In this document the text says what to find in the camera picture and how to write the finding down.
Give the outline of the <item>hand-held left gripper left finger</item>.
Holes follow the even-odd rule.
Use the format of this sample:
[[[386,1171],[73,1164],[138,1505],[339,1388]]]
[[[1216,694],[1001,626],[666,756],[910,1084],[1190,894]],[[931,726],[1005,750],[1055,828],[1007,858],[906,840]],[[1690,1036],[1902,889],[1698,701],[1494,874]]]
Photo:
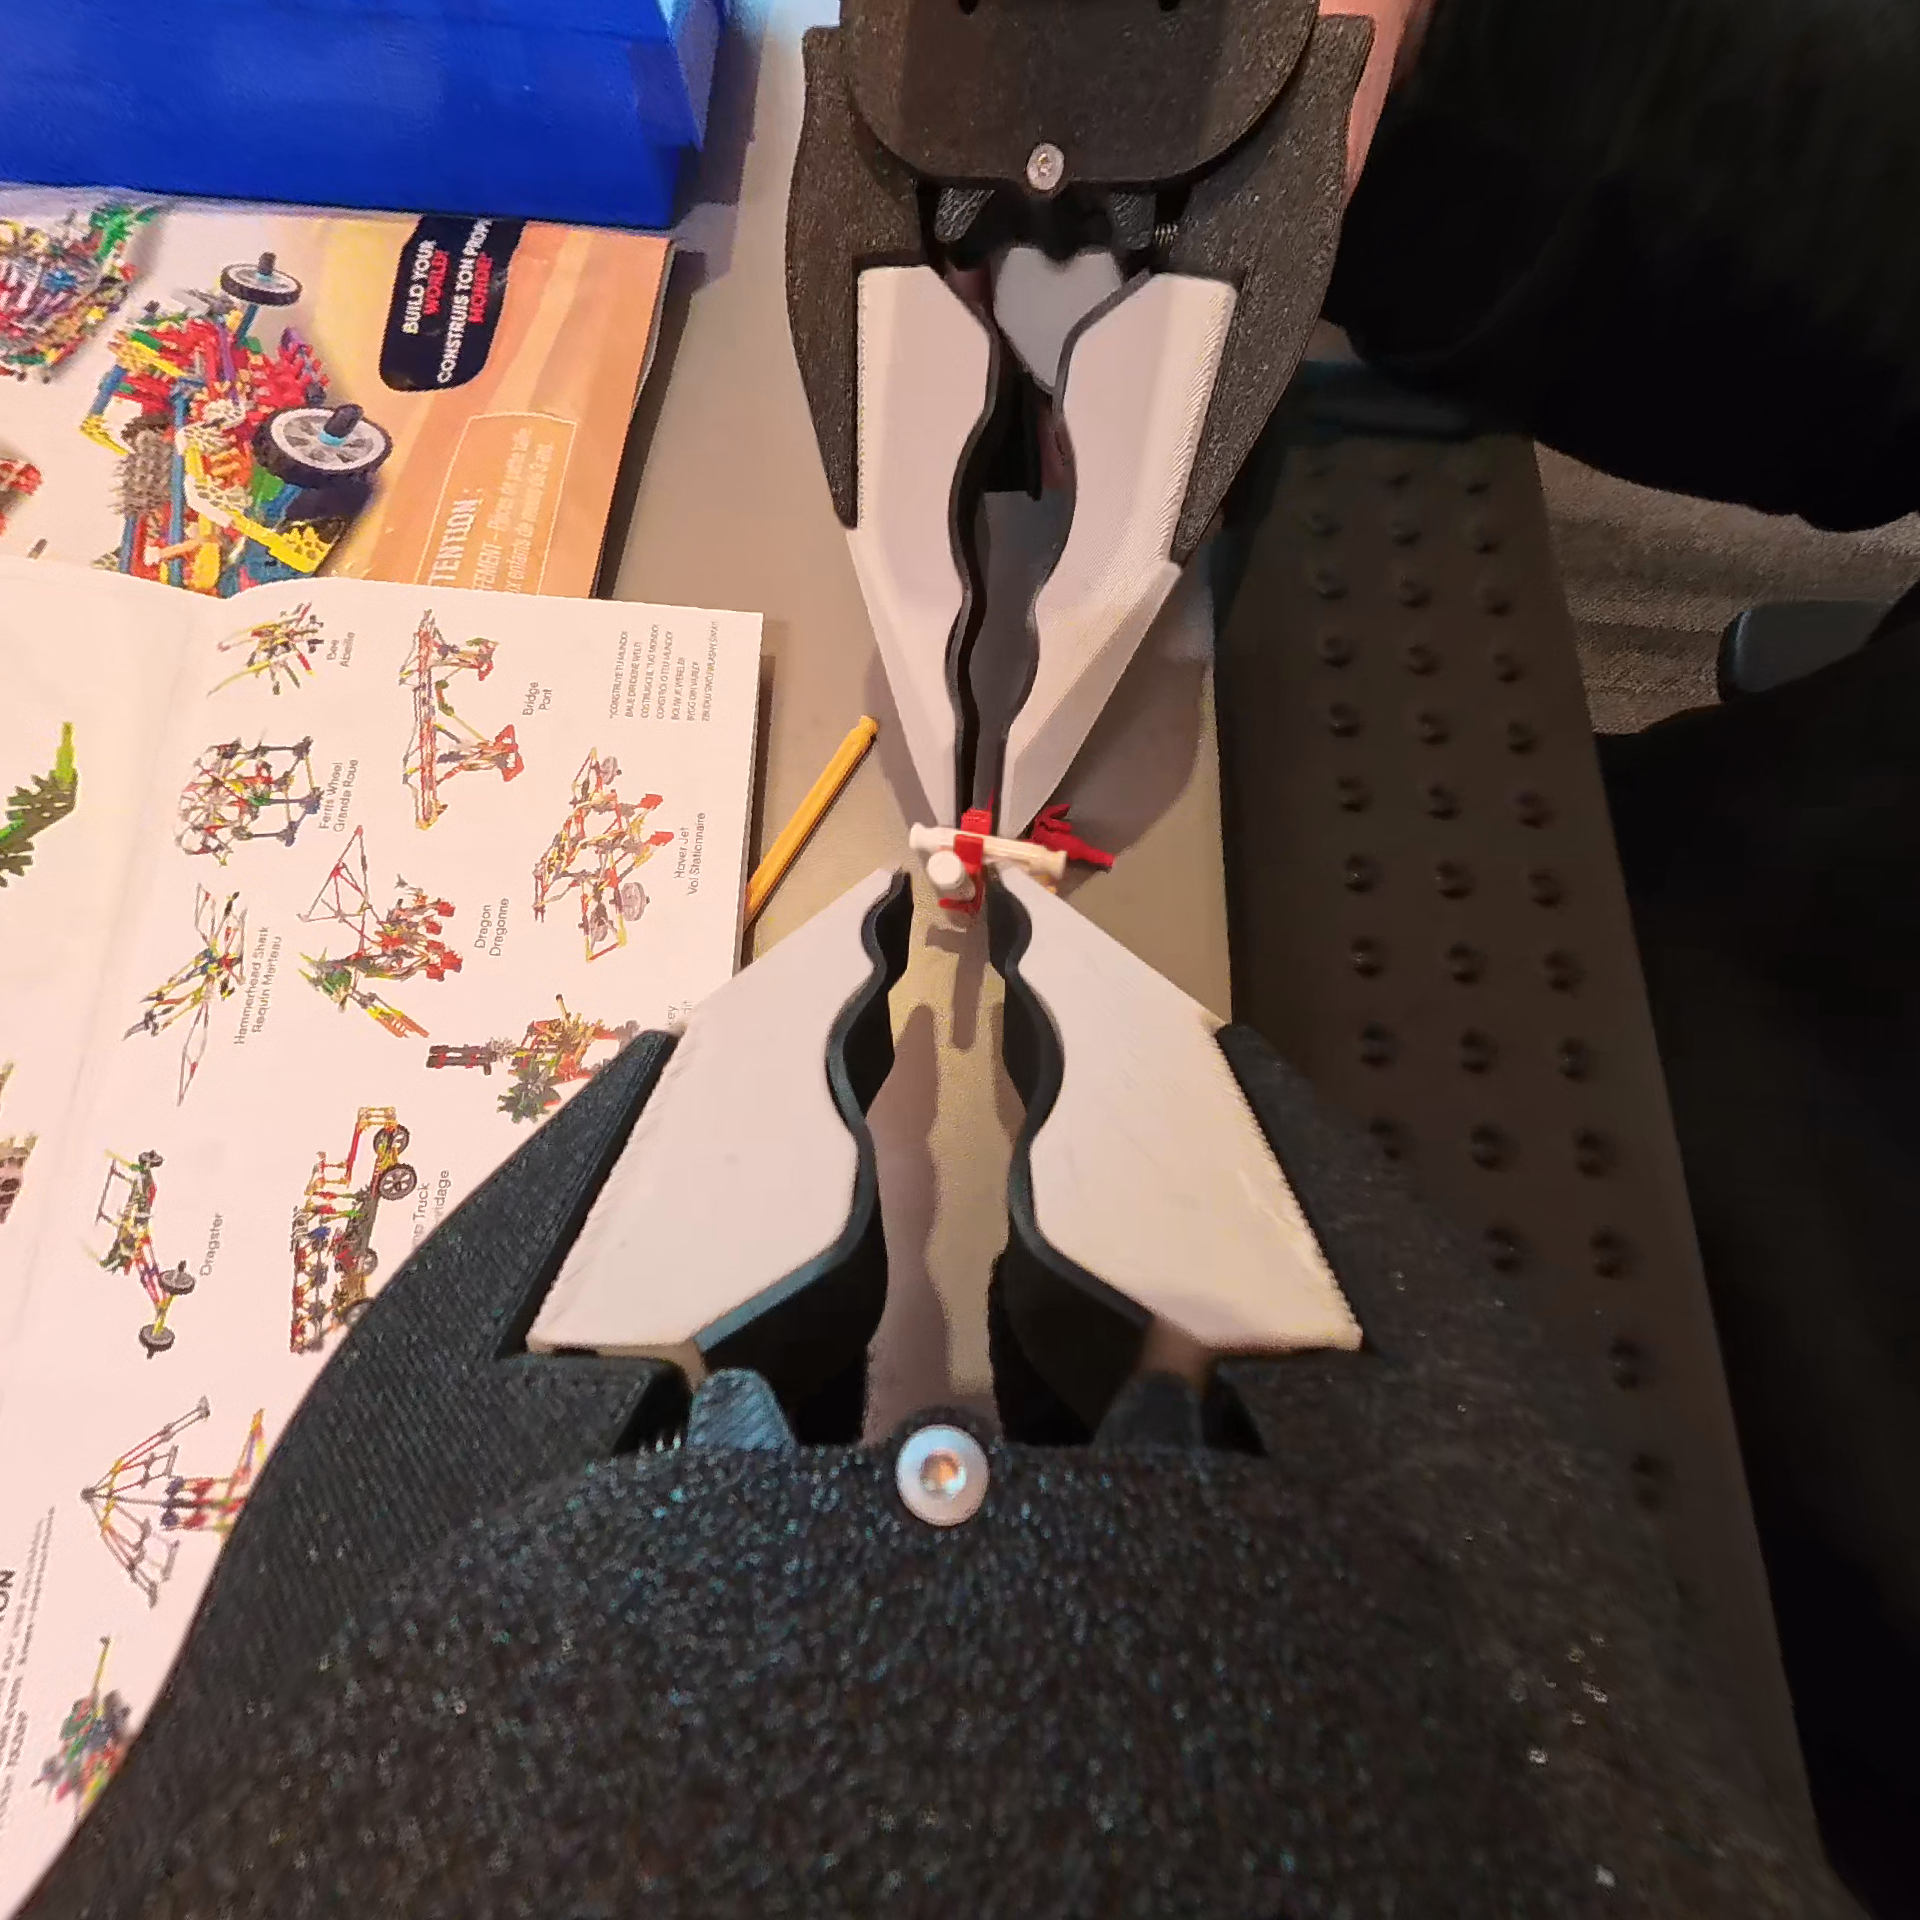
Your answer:
[[[883,1298],[867,1112],[910,878],[872,872],[687,1017],[528,1341],[858,1354]]]

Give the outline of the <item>orange printed toy box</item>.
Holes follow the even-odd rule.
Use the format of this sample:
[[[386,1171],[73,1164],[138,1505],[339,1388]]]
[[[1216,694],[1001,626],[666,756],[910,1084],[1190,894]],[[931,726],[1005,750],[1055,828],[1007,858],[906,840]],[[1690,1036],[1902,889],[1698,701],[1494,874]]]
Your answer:
[[[5,550],[582,595],[666,238],[5,188]]]

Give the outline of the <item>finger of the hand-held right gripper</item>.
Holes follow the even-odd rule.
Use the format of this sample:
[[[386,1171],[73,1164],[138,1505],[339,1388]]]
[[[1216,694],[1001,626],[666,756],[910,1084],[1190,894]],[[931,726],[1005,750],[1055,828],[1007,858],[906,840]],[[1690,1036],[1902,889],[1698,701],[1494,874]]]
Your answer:
[[[847,550],[931,821],[959,812],[952,658],[971,577],[957,490],[992,409],[989,328],[929,266],[854,289],[854,526]]]
[[[1031,606],[1034,669],[1005,731],[1003,824],[1045,810],[1178,584],[1171,546],[1234,307],[1223,278],[1139,275],[1064,342],[1071,514]]]

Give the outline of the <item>blue plastic bin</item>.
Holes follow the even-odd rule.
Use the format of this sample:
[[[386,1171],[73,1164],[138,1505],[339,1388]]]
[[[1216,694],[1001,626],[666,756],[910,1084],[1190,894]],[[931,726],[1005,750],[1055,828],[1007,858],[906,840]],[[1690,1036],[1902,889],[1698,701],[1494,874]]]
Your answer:
[[[721,2],[5,2],[2,174],[672,227]]]

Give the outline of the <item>yellow toy rod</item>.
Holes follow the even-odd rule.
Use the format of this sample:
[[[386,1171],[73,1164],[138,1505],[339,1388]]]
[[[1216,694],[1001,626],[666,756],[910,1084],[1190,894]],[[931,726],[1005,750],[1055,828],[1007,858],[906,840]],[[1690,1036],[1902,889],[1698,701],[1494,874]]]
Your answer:
[[[849,782],[851,772],[871,752],[879,731],[875,715],[863,714],[851,730],[837,744],[822,771],[813,778],[800,804],[776,829],[769,845],[761,852],[758,864],[747,882],[742,904],[742,928],[749,928],[790,872],[806,842]]]

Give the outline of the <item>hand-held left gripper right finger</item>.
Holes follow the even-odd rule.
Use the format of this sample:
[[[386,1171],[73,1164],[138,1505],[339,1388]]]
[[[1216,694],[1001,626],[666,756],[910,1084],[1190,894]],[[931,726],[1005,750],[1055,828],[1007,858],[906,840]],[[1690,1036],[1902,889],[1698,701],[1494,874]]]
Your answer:
[[[1063,1051],[1027,1147],[1042,1236],[1216,1354],[1354,1350],[1360,1324],[1206,1006],[1022,872],[1015,978]]]

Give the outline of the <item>white printed instruction booklet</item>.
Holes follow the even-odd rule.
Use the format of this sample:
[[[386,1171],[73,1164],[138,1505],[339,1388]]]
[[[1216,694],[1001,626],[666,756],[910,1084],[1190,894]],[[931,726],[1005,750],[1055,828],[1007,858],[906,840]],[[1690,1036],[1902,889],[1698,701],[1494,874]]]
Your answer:
[[[322,1363],[735,963],[761,616],[5,561],[5,1908]]]

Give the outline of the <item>person's right hand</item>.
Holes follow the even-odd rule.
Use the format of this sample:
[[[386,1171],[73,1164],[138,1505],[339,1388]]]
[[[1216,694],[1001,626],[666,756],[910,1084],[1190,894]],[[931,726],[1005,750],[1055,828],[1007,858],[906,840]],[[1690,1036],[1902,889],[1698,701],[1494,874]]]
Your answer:
[[[1369,24],[1370,41],[1354,88],[1347,129],[1347,182],[1373,146],[1377,122],[1393,82],[1419,56],[1431,2],[1323,2],[1323,17],[1360,17]]]

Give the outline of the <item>black dotted mat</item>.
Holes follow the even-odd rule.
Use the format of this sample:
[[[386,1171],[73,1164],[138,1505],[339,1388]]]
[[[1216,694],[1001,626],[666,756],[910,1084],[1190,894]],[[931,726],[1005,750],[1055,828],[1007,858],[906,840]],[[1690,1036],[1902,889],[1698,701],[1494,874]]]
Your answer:
[[[1232,1014],[1363,1133],[1350,1516],[1451,1614],[1440,1913],[1854,1915],[1818,1853],[1529,444],[1310,363],[1216,646]]]

